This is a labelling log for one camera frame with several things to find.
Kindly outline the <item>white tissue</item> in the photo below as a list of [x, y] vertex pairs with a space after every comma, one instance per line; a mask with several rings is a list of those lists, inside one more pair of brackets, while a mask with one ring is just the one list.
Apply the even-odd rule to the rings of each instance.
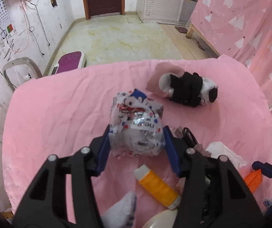
[[211, 154], [212, 158], [219, 158], [220, 156], [226, 156], [236, 169], [241, 169], [247, 166], [247, 162], [230, 148], [228, 148], [222, 142], [212, 142], [210, 143], [206, 151]]

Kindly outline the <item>white louvered wardrobe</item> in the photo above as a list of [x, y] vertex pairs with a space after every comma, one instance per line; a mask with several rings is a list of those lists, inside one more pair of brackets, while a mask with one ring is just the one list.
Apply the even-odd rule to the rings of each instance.
[[184, 0], [137, 0], [136, 12], [144, 23], [179, 24]]

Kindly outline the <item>pink cloth piece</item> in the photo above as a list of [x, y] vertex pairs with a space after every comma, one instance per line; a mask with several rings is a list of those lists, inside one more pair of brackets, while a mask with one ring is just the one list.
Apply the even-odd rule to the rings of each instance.
[[171, 88], [171, 75], [182, 77], [184, 69], [169, 62], [158, 63], [151, 75], [146, 90], [163, 98], [171, 98], [174, 89]]

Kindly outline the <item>purple bathroom scale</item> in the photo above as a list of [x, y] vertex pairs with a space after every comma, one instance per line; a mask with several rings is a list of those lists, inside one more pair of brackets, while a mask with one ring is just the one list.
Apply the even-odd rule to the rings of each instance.
[[49, 75], [56, 75], [86, 66], [86, 56], [81, 51], [73, 51], [62, 55], [52, 67]]

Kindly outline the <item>black and white socks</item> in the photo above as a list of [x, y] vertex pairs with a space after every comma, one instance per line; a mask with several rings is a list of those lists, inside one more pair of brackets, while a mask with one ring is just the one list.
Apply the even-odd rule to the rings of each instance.
[[217, 84], [197, 73], [185, 72], [180, 78], [171, 75], [171, 88], [174, 93], [169, 100], [193, 108], [212, 104], [218, 97]]

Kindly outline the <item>printed plastic bag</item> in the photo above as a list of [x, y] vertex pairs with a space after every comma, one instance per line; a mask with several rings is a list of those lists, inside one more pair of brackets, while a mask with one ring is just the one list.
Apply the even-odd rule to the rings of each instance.
[[164, 107], [138, 89], [119, 92], [110, 111], [109, 139], [117, 158], [154, 157], [165, 148]]

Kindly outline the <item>grey chair frame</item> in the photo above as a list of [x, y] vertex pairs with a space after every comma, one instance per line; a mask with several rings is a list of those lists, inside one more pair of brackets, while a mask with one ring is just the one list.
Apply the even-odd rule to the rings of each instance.
[[8, 77], [6, 71], [8, 69], [12, 68], [12, 67], [16, 67], [16, 66], [19, 66], [19, 65], [26, 65], [27, 67], [29, 67], [33, 71], [33, 73], [35, 74], [35, 79], [39, 79], [39, 78], [43, 77], [43, 75], [42, 75], [39, 67], [37, 66], [37, 64], [32, 59], [30, 59], [28, 57], [21, 57], [21, 58], [15, 59], [13, 61], [9, 61], [2, 68], [2, 73], [3, 73], [4, 79], [7, 82], [8, 87], [11, 89], [12, 92], [15, 91], [16, 87], [14, 87], [14, 85], [10, 81], [10, 78]]

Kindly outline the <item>orange box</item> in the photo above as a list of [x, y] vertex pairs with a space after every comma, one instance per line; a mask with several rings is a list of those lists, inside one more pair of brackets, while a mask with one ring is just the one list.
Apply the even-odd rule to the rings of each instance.
[[244, 182], [252, 194], [258, 189], [262, 181], [262, 171], [260, 169], [251, 171], [244, 177]]

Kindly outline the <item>orange thread spool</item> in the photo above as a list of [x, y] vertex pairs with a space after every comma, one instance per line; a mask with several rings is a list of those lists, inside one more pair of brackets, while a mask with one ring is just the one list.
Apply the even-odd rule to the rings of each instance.
[[170, 210], [176, 209], [181, 196], [167, 185], [153, 170], [143, 164], [133, 172], [139, 184], [148, 191], [157, 201]]

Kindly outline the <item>eye chart poster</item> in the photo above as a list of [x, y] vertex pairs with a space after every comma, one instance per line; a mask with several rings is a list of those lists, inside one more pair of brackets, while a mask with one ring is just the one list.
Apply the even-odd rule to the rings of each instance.
[[0, 0], [0, 34], [7, 37], [14, 30], [8, 0]]

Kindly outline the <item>blue white slipper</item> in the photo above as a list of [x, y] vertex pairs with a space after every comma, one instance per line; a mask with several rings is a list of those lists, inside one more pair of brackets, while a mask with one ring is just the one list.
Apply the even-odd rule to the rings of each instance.
[[268, 211], [268, 210], [271, 209], [271, 207], [272, 207], [272, 200], [269, 199], [269, 198], [265, 198], [265, 199], [263, 200], [263, 205], [264, 205], [266, 211]]

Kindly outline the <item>white knitted glove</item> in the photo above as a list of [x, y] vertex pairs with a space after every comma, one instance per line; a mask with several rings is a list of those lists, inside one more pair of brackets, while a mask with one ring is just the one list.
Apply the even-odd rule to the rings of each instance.
[[110, 207], [101, 216], [104, 227], [132, 227], [135, 220], [137, 196], [128, 192], [119, 202]]

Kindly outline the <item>pink bed sheet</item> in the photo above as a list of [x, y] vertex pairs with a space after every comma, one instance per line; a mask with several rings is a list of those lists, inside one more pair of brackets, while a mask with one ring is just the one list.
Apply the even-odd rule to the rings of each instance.
[[[101, 136], [110, 121], [112, 100], [119, 92], [144, 92], [158, 60], [94, 65], [34, 79], [15, 90], [6, 115], [2, 168], [5, 190], [15, 211], [29, 184], [51, 154], [73, 155]], [[218, 86], [213, 104], [185, 107], [161, 97], [162, 124], [187, 127], [203, 146], [222, 142], [246, 162], [272, 164], [272, 115], [267, 100], [248, 69], [228, 56], [175, 60], [189, 73], [208, 77]], [[146, 164], [168, 185], [178, 178], [167, 155], [108, 158], [104, 172], [92, 180], [98, 209], [104, 213], [133, 191], [137, 196], [135, 227], [142, 227], [164, 206], [136, 181], [133, 171]]]

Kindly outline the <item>cream comb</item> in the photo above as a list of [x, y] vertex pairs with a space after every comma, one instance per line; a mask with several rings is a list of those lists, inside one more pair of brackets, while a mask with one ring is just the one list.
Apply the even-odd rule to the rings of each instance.
[[164, 210], [150, 218], [142, 228], [172, 228], [177, 216], [178, 210]]

